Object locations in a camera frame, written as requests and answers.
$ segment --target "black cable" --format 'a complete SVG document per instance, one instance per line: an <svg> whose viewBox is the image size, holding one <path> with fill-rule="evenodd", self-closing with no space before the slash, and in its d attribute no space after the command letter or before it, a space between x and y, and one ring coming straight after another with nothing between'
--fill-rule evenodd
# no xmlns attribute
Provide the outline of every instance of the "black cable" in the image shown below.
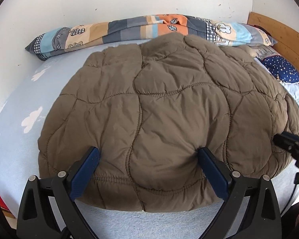
<svg viewBox="0 0 299 239"><path fill-rule="evenodd" d="M287 204L285 205L285 207L283 208L283 210L280 212L280 215L281 215L282 213L284 213L284 211L286 210L286 208L288 207L288 205L289 205L290 202L292 201L293 196L295 195L296 188L297 188L297 186L298 186L298 184L299 184L299 172L296 173L295 180L294 180L293 183L294 183L295 186L294 186L294 188L293 188L292 194L291 194L291 196L290 196L290 198L289 198Z"/></svg>

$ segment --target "navy blue star-patterned pillow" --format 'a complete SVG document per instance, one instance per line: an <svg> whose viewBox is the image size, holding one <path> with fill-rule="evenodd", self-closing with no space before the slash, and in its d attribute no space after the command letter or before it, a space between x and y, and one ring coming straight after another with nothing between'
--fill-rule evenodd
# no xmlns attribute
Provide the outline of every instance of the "navy blue star-patterned pillow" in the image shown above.
<svg viewBox="0 0 299 239"><path fill-rule="evenodd" d="M267 57L262 64L277 78L284 83L299 83L299 72L291 63L280 55Z"/></svg>

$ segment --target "wooden headboard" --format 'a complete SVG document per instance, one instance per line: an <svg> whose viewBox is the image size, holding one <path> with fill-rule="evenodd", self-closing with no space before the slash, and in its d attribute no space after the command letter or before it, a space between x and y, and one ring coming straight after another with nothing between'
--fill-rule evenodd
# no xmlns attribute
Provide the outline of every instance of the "wooden headboard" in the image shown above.
<svg viewBox="0 0 299 239"><path fill-rule="evenodd" d="M299 71L299 33L294 29L264 15L251 12L249 25L258 25L268 31L278 41L273 48Z"/></svg>

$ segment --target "blanket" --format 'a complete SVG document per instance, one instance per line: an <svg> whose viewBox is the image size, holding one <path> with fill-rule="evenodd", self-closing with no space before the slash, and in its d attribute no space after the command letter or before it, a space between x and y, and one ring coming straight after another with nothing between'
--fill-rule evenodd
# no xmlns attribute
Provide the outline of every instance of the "blanket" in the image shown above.
<svg viewBox="0 0 299 239"><path fill-rule="evenodd" d="M36 37L26 50L37 55L39 59L46 60L86 47L127 40L153 39L170 32L194 34L217 45L271 46L276 43L262 30L247 24L163 14L58 28Z"/></svg>
<svg viewBox="0 0 299 239"><path fill-rule="evenodd" d="M104 209L187 211L219 201L197 164L207 146L230 170L271 178L292 157L272 143L299 135L299 106L245 51L179 33L91 54L48 113L42 178L90 146L100 163L81 200Z"/></svg>

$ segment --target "brown jacket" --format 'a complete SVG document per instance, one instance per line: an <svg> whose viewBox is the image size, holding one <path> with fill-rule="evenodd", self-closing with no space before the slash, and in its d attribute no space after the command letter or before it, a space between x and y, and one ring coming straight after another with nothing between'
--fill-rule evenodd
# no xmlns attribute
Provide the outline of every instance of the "brown jacket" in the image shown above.
<svg viewBox="0 0 299 239"><path fill-rule="evenodd" d="M244 175L274 177L291 161L272 144L284 130L299 135L299 107L246 52L171 33L89 56L46 117L40 175L67 170L95 146L101 160L83 202L192 210L219 200L197 148Z"/></svg>

